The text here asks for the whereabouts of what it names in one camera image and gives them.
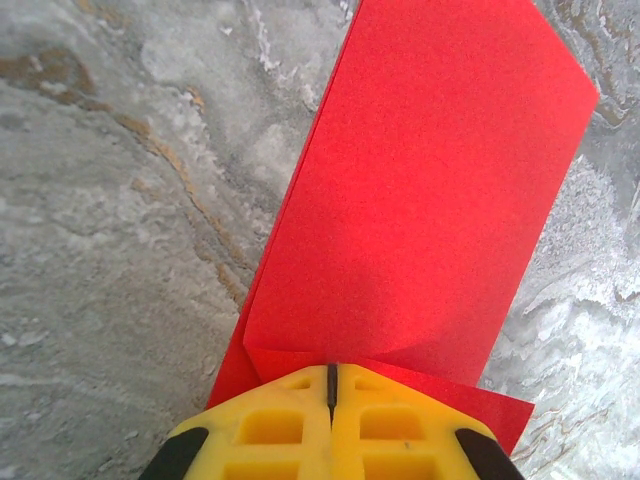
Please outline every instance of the yellow plastic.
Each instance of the yellow plastic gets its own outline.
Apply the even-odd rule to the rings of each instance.
[[[309,367],[180,424],[209,436],[185,480],[477,480],[455,431],[482,423],[356,365]]]

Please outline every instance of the red paper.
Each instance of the red paper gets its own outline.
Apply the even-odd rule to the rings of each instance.
[[[531,407],[464,386],[596,101],[528,0],[363,0],[212,403],[307,365],[371,362],[463,411],[481,402],[510,451]]]

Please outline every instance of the gray marble surface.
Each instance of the gray marble surface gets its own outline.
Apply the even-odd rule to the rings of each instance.
[[[0,479],[136,478],[199,411],[354,7],[0,2]],[[640,4],[538,7],[601,101],[481,385],[528,478],[640,478]]]

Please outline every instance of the yellow plastic tool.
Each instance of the yellow plastic tool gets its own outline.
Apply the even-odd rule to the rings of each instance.
[[[522,477],[484,424],[365,368],[332,365],[183,422],[140,480],[494,478]]]

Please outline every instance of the stone surface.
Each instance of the stone surface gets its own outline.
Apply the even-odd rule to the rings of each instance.
[[[0,4],[1,478],[136,478],[202,408],[354,7]],[[538,7],[602,98],[481,384],[527,478],[640,478],[640,6]]]

